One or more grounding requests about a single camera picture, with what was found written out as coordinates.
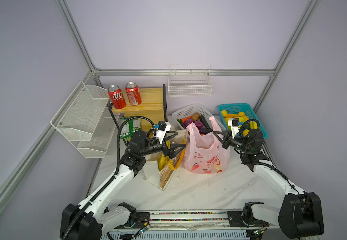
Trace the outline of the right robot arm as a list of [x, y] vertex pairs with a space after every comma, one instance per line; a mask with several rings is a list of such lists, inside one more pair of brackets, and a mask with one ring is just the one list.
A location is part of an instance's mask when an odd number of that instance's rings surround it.
[[241, 163], [260, 176], [281, 203], [279, 208], [258, 201], [245, 203], [240, 223], [247, 228], [259, 222], [264, 226], [273, 225], [289, 239], [322, 235], [324, 223], [319, 196], [294, 184], [262, 152], [264, 137], [259, 121], [249, 119], [241, 123], [238, 119], [231, 119], [228, 125], [230, 130], [214, 131], [213, 135], [224, 149], [234, 149]]

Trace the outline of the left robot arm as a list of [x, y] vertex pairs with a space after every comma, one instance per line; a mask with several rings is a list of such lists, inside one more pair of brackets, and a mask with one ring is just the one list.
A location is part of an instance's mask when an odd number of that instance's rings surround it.
[[167, 144], [178, 135], [168, 122], [151, 123], [148, 133], [132, 134], [128, 149], [120, 154], [120, 135], [116, 139], [116, 168], [114, 172], [79, 204], [69, 204], [62, 212], [60, 238], [62, 240], [99, 240], [111, 230], [135, 224], [136, 208], [121, 203], [114, 210], [105, 212], [118, 192], [142, 170], [145, 157], [163, 153], [171, 159], [181, 153], [185, 144]]

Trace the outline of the pink plastic grocery bag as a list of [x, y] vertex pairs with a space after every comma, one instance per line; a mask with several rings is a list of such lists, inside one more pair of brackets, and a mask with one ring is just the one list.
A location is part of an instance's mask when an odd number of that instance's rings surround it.
[[225, 171], [230, 150], [222, 147], [213, 132], [201, 135], [194, 123], [186, 127], [188, 143], [183, 157], [183, 167], [195, 174], [211, 175]]

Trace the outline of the white canvas tote bag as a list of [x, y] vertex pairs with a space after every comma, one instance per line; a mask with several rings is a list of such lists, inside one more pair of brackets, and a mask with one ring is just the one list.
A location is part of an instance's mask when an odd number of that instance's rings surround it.
[[174, 159], [170, 159], [162, 171], [158, 171], [157, 159], [160, 153], [146, 156], [146, 164], [143, 167], [144, 180], [164, 191], [169, 184], [173, 174], [180, 167], [185, 150]]

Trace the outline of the yellow chips bag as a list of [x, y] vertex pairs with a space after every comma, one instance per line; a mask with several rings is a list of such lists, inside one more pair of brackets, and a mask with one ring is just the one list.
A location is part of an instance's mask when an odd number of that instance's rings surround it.
[[166, 157], [163, 154], [163, 152], [161, 152], [157, 159], [158, 171], [159, 172], [162, 171], [169, 161], [170, 161], [170, 157], [169, 156]]

